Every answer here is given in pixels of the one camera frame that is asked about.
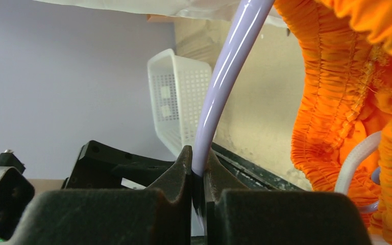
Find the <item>white plastic perforated basket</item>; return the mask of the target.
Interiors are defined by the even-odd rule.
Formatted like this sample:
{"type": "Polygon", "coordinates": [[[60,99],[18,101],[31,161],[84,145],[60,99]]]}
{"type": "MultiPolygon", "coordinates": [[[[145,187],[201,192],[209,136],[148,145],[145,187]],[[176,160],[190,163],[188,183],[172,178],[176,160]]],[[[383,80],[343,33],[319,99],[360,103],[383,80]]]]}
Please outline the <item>white plastic perforated basket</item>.
{"type": "Polygon", "coordinates": [[[169,48],[150,58],[147,70],[156,134],[178,156],[183,146],[194,145],[212,69],[169,48]]]}

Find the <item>orange shorts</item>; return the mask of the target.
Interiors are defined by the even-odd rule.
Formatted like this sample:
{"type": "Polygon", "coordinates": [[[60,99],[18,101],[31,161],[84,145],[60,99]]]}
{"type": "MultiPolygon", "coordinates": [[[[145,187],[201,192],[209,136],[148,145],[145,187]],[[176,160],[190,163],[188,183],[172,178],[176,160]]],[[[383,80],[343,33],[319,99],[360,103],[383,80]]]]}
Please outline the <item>orange shorts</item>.
{"type": "Polygon", "coordinates": [[[297,38],[304,91],[291,160],[314,191],[333,191],[350,151],[375,132],[377,150],[360,163],[348,196],[368,231],[392,244],[392,1],[275,1],[297,38]]]}

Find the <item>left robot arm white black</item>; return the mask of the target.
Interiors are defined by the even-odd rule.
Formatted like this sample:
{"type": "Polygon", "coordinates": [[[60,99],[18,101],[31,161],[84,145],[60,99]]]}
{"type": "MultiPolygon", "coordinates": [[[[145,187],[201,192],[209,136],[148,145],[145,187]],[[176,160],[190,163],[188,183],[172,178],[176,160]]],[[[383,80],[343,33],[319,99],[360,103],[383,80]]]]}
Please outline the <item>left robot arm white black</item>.
{"type": "Polygon", "coordinates": [[[152,184],[174,164],[131,154],[91,140],[82,146],[62,189],[122,189],[122,179],[144,187],[152,184]]]}

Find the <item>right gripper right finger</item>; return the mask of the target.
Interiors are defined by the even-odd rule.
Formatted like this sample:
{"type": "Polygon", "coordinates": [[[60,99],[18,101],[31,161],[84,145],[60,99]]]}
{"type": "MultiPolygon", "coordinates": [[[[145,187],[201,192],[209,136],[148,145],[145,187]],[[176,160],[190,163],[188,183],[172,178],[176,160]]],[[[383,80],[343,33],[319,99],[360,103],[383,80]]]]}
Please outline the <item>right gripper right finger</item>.
{"type": "Polygon", "coordinates": [[[208,244],[370,244],[355,205],[333,192],[249,189],[210,152],[204,174],[208,244]]]}

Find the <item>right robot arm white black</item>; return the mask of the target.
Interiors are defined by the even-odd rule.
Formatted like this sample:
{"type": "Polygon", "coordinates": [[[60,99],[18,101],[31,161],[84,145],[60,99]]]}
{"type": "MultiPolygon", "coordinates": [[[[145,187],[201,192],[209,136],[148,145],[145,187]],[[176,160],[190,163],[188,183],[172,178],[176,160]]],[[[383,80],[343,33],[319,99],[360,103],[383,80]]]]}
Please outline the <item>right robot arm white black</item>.
{"type": "Polygon", "coordinates": [[[58,190],[36,195],[25,166],[0,154],[0,244],[370,244],[343,194],[249,189],[210,153],[174,162],[96,141],[58,190]]]}

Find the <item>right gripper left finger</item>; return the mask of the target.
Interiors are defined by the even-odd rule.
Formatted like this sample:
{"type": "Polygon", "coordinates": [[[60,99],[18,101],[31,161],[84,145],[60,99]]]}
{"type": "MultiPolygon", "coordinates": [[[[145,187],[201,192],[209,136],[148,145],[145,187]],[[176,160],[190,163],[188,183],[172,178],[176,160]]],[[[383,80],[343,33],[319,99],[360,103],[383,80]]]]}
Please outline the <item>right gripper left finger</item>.
{"type": "Polygon", "coordinates": [[[142,190],[44,192],[27,205],[10,244],[190,244],[191,158],[142,190]]]}

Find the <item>lilac plastic hanger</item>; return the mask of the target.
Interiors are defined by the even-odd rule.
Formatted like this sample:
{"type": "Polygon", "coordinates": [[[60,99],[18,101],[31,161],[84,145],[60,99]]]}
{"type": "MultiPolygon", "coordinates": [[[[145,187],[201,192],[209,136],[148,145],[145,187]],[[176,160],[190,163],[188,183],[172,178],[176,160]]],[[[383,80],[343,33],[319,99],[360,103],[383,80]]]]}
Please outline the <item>lilac plastic hanger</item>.
{"type": "Polygon", "coordinates": [[[241,1],[210,79],[195,136],[192,173],[203,177],[219,119],[274,1],[241,1]]]}

